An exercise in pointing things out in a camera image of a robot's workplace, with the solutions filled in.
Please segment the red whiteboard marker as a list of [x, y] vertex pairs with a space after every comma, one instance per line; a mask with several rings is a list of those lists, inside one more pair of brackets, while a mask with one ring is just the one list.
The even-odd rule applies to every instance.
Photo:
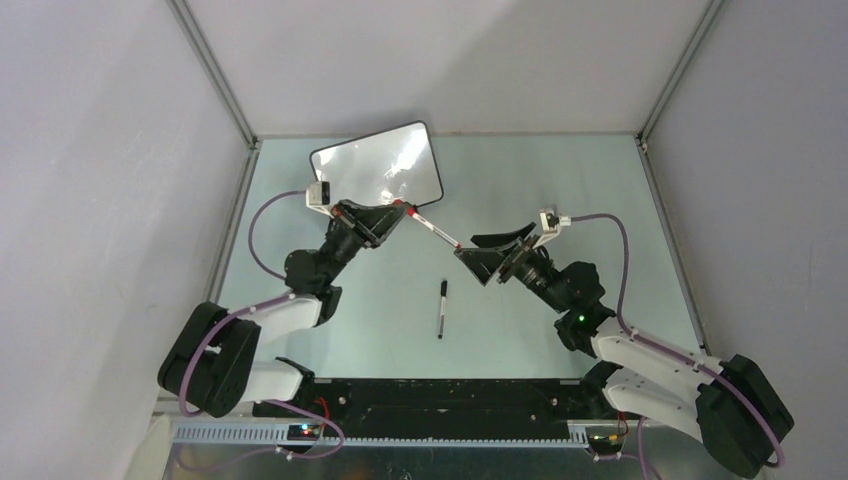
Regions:
[[406, 214], [409, 217], [411, 217], [413, 220], [417, 221], [419, 224], [421, 224], [428, 231], [430, 231], [431, 233], [436, 235], [438, 238], [440, 238], [441, 240], [446, 242], [448, 245], [451, 246], [452, 249], [457, 250], [457, 249], [460, 249], [462, 247], [462, 245], [459, 241], [454, 239], [452, 236], [450, 236], [448, 233], [446, 233], [440, 227], [436, 226], [435, 224], [433, 224], [432, 222], [427, 220], [424, 216], [422, 216], [418, 212], [418, 209], [415, 206], [409, 204], [408, 202], [402, 201], [400, 199], [394, 200], [392, 202], [392, 204], [395, 205], [395, 206], [404, 207], [405, 210], [406, 210]]

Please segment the white board black frame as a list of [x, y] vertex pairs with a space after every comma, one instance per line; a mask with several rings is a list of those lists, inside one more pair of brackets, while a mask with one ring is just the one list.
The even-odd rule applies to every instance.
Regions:
[[444, 196], [430, 132], [421, 120], [316, 149], [309, 162], [316, 180], [329, 184], [332, 204], [401, 200], [421, 207]]

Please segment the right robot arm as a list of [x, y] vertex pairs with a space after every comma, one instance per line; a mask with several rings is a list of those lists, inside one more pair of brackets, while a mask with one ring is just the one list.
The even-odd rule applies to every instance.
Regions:
[[595, 264], [556, 267], [533, 229], [476, 235], [454, 255], [481, 284], [514, 279], [559, 313], [554, 328], [562, 344], [597, 361], [582, 379], [588, 414], [606, 418], [617, 410], [658, 421], [741, 478], [782, 466], [781, 443], [795, 422], [756, 362], [687, 351], [639, 330], [602, 304]]

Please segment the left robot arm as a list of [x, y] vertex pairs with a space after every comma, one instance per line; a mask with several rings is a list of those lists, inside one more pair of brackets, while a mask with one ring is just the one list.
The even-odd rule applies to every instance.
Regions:
[[257, 350], [326, 323], [341, 299], [334, 282], [343, 269], [361, 250], [381, 246], [414, 211], [402, 201], [335, 204], [323, 244], [286, 257], [282, 295], [236, 310], [209, 301], [194, 308], [159, 368], [158, 385], [176, 395], [186, 416], [220, 418], [240, 403], [267, 400], [277, 400], [292, 416], [311, 412], [313, 372], [287, 358], [261, 361]]

